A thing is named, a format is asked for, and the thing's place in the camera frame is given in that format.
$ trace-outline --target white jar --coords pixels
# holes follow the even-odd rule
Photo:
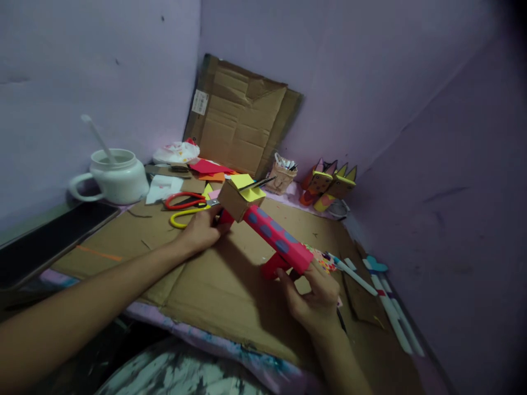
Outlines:
[[[128,205],[146,197],[150,186],[144,166],[133,152],[124,149],[110,149],[117,163],[110,163],[103,150],[92,154],[89,173],[81,174],[70,181],[71,194],[81,201],[106,199],[118,205]],[[95,179],[101,193],[96,196],[82,196],[77,185],[80,182]]]

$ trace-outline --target scissors blade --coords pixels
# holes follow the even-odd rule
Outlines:
[[[243,191],[245,189],[252,189],[252,188],[261,187],[261,186],[267,184],[269,181],[273,181],[275,178],[276,178],[276,176],[271,177],[271,178],[264,178],[264,179],[261,179],[259,181],[255,181],[252,184],[246,185],[246,186],[238,189],[238,191]]]

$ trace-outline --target cardboard gun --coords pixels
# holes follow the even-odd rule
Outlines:
[[[218,196],[224,209],[219,223],[245,221],[276,250],[260,268],[264,278],[274,280],[277,268],[293,268],[302,275],[313,260],[313,254],[260,208],[266,195],[259,187],[267,180],[249,183],[241,188],[232,180],[226,180]]]

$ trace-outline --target purple wall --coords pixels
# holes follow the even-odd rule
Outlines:
[[[143,161],[181,139],[199,22],[194,0],[2,2],[0,232],[63,203],[87,171],[99,147],[81,114]]]
[[[479,0],[203,0],[200,54],[306,94],[282,148],[301,174],[321,155],[360,174],[494,28]]]
[[[350,199],[410,314],[466,394],[511,393],[505,385],[524,353],[527,68],[511,42],[501,33],[484,47]]]

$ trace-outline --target red paper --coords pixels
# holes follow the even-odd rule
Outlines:
[[[215,173],[231,173],[233,172],[232,169],[229,169],[225,166],[215,165],[212,162],[206,161],[204,159],[201,159],[198,163],[195,165],[190,165],[190,168],[193,170],[196,170],[198,173],[201,174],[215,174]]]

